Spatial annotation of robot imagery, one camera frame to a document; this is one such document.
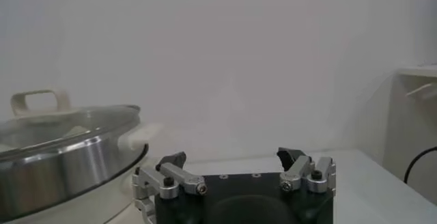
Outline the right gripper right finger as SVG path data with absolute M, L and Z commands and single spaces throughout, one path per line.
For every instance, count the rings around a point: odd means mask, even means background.
M 278 148 L 283 172 L 279 187 L 285 193 L 305 189 L 310 193 L 336 195 L 337 166 L 333 158 L 323 156 L 315 162 L 302 150 Z

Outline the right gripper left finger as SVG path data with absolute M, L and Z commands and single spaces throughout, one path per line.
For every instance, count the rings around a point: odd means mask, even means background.
M 204 196 L 208 186 L 203 176 L 183 169 L 186 154 L 178 152 L 163 157 L 154 166 L 137 167 L 132 175 L 134 206 L 145 223 L 156 223 L 154 199 L 173 200 L 180 193 Z

